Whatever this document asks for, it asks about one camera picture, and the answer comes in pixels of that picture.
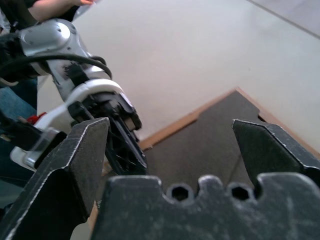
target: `person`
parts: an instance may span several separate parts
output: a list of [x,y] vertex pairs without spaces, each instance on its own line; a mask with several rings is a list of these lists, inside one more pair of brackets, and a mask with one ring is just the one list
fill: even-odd
[[[92,5],[93,3],[94,0],[36,0],[28,10],[34,19],[42,23],[62,16],[73,6]],[[0,36],[9,32],[10,23],[0,9]]]
[[[91,5],[94,0],[25,0],[31,15],[38,21],[60,17],[73,6]],[[6,41],[10,23],[0,10],[0,42]],[[28,118],[37,114],[37,79],[21,81],[13,87],[0,88],[0,110],[9,118]],[[0,180],[24,187],[33,172],[10,160],[14,145],[0,138]]]

